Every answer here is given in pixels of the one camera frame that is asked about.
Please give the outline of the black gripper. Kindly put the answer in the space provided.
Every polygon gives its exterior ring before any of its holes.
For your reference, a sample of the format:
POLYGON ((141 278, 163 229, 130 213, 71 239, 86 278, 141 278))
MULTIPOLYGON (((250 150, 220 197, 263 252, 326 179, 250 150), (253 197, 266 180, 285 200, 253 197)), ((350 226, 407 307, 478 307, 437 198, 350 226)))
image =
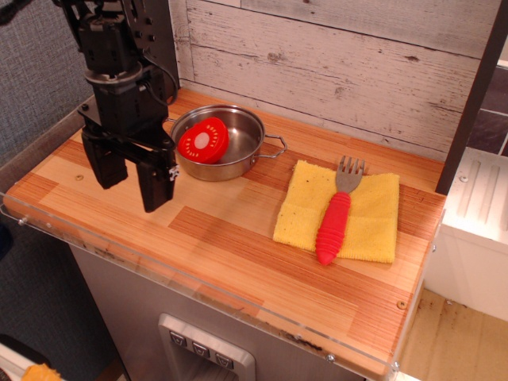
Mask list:
POLYGON ((128 177, 125 161, 137 164, 144 211, 172 200, 179 165, 175 144, 162 124, 168 116, 164 71, 135 65, 118 73, 87 70, 95 106, 81 111, 82 140, 95 178, 110 189, 128 177))

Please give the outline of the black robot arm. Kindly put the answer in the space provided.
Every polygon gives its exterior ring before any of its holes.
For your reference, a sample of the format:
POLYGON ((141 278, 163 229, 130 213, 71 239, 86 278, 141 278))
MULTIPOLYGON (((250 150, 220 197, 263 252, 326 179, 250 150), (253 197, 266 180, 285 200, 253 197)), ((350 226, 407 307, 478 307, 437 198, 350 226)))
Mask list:
POLYGON ((145 212, 171 200, 179 174, 176 144, 165 132, 168 107, 177 99, 175 58, 163 54, 161 21, 167 6, 144 1, 56 1, 83 54, 94 100, 79 114, 82 142, 104 189, 128 177, 131 162, 145 212))

